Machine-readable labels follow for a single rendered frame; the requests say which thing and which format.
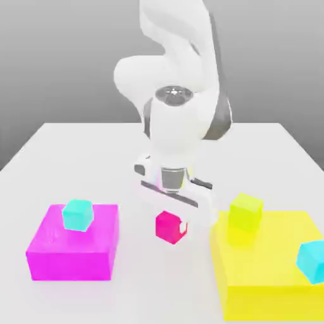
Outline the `small lime cube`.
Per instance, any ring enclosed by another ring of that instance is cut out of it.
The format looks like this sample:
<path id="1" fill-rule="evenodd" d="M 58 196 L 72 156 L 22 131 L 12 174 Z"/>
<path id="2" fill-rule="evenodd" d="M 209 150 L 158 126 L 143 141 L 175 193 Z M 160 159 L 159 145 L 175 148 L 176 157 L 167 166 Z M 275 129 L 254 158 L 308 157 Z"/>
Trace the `small lime cube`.
<path id="1" fill-rule="evenodd" d="M 255 231 L 263 213 L 263 200 L 240 193 L 230 204 L 228 222 L 231 227 Z"/>

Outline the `small pink cube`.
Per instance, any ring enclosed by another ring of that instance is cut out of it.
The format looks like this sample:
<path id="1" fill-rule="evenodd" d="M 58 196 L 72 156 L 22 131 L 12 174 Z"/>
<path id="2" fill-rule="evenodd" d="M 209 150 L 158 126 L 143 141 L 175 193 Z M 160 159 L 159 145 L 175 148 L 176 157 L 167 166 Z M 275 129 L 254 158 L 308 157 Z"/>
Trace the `small pink cube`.
<path id="1" fill-rule="evenodd" d="M 156 217 L 156 236 L 171 244 L 176 244 L 183 236 L 187 234 L 180 233 L 180 223 L 182 220 L 167 211 L 161 212 Z"/>

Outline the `large magenta box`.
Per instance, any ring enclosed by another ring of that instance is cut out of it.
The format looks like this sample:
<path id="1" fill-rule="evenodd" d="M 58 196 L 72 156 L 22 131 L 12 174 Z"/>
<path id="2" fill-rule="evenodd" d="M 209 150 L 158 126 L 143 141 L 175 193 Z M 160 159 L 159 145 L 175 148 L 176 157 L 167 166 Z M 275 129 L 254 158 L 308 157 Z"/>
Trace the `large magenta box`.
<path id="1" fill-rule="evenodd" d="M 28 246 L 32 280 L 111 280 L 119 239 L 118 206 L 93 205 L 94 220 L 86 232 L 64 228 L 64 207 L 50 205 Z"/>

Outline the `large yellow box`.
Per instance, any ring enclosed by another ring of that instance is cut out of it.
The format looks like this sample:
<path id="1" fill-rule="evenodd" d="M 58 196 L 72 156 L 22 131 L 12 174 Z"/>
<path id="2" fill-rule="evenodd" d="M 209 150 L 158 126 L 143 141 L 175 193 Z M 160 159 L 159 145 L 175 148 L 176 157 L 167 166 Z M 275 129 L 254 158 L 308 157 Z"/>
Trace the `large yellow box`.
<path id="1" fill-rule="evenodd" d="M 223 319 L 324 324 L 324 283 L 311 284 L 296 265 L 300 245 L 320 239 L 305 211 L 265 211 L 255 232 L 220 212 L 209 242 Z"/>

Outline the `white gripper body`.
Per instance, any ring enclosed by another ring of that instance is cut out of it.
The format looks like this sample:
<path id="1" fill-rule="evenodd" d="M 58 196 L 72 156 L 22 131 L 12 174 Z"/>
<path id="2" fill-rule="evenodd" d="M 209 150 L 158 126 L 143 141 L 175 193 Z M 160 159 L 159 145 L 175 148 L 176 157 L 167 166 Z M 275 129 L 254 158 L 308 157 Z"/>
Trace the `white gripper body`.
<path id="1" fill-rule="evenodd" d="M 167 211 L 183 221 L 201 226 L 211 226 L 215 222 L 213 191 L 205 187 L 186 184 L 174 193 L 141 180 L 139 194 L 158 212 Z"/>

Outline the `small cyan cube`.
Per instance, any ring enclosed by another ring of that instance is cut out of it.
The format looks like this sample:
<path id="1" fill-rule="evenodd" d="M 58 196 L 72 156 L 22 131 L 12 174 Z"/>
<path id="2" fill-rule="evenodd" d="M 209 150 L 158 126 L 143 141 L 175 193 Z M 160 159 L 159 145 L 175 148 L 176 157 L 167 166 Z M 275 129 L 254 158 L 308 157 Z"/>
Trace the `small cyan cube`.
<path id="1" fill-rule="evenodd" d="M 324 239 L 302 243 L 296 265 L 311 284 L 324 283 Z"/>
<path id="2" fill-rule="evenodd" d="M 94 219 L 92 203 L 84 199 L 72 199 L 62 209 L 66 230 L 86 232 Z"/>

